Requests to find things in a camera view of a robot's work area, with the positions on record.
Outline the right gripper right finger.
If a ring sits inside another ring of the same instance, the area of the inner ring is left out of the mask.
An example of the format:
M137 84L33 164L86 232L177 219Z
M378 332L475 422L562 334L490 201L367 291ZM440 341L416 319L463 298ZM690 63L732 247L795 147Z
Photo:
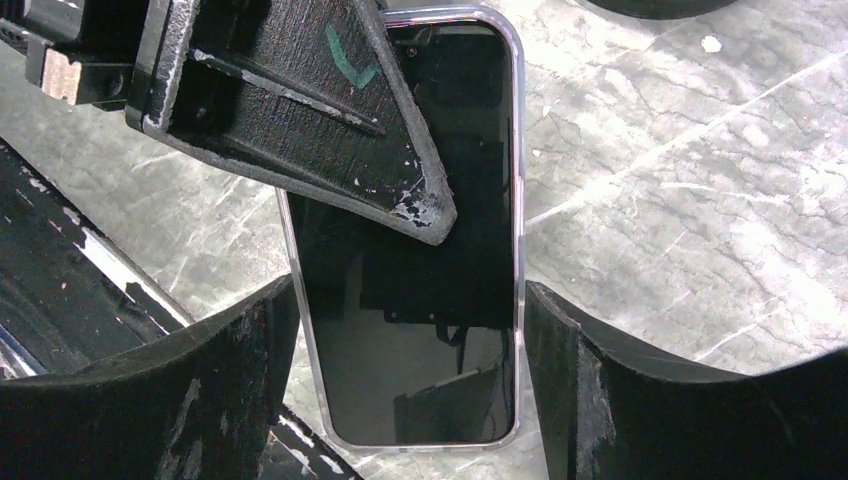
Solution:
M526 285L525 348L553 479L843 479L847 353L746 376Z

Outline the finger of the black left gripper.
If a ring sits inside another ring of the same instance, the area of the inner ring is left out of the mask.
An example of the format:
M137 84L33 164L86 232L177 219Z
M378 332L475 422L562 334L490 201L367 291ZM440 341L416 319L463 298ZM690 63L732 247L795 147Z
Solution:
M430 245L457 218L375 1L154 1L126 120Z

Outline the phone with pink case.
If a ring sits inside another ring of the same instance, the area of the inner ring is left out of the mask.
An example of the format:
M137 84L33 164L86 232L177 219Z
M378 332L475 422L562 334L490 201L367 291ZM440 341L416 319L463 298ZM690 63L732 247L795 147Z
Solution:
M482 5L385 20L459 216L434 247L279 193L322 421L349 450L495 449L520 425L524 52Z

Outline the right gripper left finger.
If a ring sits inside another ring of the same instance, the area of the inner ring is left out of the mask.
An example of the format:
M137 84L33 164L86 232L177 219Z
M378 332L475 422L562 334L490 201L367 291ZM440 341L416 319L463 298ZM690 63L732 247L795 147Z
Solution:
M71 374L1 385L5 479L255 479L299 321L283 276Z

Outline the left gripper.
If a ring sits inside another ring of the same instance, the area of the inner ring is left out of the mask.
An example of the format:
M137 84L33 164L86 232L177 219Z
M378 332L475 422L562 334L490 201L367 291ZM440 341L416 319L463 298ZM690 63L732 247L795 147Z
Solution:
M126 106L148 1L3 1L1 40L25 78L70 105Z

